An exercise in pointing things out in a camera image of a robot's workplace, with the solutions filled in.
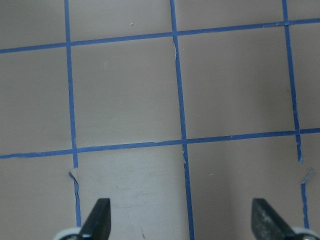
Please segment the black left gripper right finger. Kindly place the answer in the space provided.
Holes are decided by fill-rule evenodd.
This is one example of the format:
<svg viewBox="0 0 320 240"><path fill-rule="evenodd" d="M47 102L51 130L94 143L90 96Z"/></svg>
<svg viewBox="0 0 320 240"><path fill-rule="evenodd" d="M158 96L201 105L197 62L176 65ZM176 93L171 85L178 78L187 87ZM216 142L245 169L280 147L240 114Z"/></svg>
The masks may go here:
<svg viewBox="0 0 320 240"><path fill-rule="evenodd" d="M251 203L251 231L255 238L295 238L296 234L264 198Z"/></svg>

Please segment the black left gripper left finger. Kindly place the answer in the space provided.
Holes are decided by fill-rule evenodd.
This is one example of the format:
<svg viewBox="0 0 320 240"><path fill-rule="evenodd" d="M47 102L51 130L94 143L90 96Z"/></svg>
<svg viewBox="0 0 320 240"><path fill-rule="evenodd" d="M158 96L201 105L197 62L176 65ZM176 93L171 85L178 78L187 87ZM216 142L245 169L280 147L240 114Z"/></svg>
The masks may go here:
<svg viewBox="0 0 320 240"><path fill-rule="evenodd" d="M111 201L99 198L79 231L81 238L108 238L111 233Z"/></svg>

